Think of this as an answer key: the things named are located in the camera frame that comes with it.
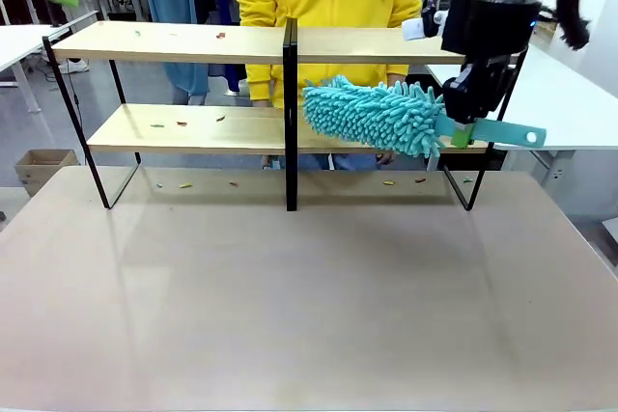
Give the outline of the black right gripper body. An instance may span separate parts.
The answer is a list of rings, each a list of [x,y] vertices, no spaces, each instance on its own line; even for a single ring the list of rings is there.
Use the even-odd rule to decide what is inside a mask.
[[[472,61],[520,53],[539,11],[539,3],[451,0],[441,49]]]

